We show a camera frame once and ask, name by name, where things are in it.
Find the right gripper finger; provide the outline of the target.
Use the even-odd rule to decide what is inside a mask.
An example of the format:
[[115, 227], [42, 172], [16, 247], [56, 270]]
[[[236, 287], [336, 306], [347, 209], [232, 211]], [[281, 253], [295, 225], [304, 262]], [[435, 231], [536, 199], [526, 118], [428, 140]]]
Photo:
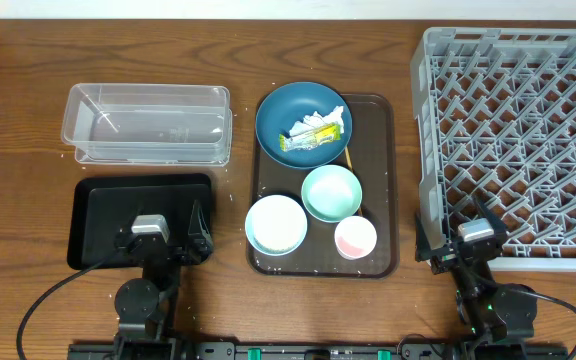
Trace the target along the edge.
[[415, 215], [414, 220], [416, 229], [415, 260], [417, 262], [437, 260], [437, 252], [431, 248], [418, 214]]
[[505, 223], [486, 206], [485, 202], [477, 194], [473, 196], [473, 202], [478, 214], [488, 221], [494, 233], [506, 232]]

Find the pink and white cup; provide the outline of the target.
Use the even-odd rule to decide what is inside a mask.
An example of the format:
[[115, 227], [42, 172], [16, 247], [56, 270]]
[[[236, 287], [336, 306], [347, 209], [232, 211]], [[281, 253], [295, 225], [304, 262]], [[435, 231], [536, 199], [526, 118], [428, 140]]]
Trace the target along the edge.
[[376, 228], [364, 217], [350, 216], [335, 227], [334, 242], [344, 259], [357, 260], [369, 255], [376, 247]]

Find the light blue rice bowl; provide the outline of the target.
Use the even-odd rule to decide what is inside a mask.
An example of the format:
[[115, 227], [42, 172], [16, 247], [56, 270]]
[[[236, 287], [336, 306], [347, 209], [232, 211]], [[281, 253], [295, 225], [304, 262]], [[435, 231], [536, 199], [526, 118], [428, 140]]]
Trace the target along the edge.
[[302, 206], [284, 195], [260, 198], [249, 209], [244, 224], [249, 244], [268, 256], [284, 256], [304, 241], [308, 220]]

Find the mint green bowl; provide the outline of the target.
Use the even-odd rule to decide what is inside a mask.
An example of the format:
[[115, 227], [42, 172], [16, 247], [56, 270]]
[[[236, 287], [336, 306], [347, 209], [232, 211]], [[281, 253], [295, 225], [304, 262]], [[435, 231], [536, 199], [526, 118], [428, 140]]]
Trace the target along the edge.
[[305, 177], [301, 198], [313, 217], [326, 223], [336, 223], [358, 212], [363, 190], [358, 178], [347, 168], [325, 165]]

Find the yellow snack wrapper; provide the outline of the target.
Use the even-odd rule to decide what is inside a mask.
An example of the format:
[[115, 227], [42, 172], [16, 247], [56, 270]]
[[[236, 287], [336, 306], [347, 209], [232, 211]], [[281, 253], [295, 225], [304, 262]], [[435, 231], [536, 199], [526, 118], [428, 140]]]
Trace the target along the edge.
[[279, 147], [284, 152], [293, 150], [311, 150], [322, 144], [335, 142], [340, 139], [340, 125], [337, 123], [331, 123], [290, 137], [280, 134]]

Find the white tissue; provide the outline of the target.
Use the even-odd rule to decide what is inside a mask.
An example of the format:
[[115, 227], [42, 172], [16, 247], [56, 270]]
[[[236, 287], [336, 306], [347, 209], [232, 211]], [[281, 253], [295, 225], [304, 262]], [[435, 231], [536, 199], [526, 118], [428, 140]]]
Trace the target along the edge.
[[321, 115], [315, 111], [312, 115], [305, 115], [301, 121], [297, 121], [293, 127], [288, 131], [289, 136], [297, 136], [310, 130], [326, 126], [328, 124], [338, 124], [340, 133], [344, 133], [344, 122], [342, 115], [344, 113], [343, 106], [336, 106], [334, 110], [328, 115]]

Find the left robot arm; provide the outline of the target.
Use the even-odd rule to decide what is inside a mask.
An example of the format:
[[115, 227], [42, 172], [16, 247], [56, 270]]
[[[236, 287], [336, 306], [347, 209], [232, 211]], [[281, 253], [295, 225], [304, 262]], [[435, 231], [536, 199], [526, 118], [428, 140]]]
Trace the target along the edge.
[[142, 269], [116, 293], [118, 332], [108, 359], [192, 359], [194, 346], [173, 329], [181, 268], [214, 251], [201, 202], [193, 202], [175, 235], [161, 214], [138, 214], [122, 228], [115, 248]]

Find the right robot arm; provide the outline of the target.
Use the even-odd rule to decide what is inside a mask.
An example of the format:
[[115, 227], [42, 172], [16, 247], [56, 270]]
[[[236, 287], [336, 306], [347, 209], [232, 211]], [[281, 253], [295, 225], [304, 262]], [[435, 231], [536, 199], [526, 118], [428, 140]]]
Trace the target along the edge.
[[432, 272], [449, 273], [456, 285], [457, 310], [473, 334], [447, 346], [444, 359], [526, 359], [525, 340], [534, 335], [537, 300], [521, 284], [494, 281], [488, 262], [499, 257], [508, 238], [504, 222], [479, 198], [478, 218], [463, 223], [443, 246], [433, 249], [419, 216], [415, 217], [415, 260]]

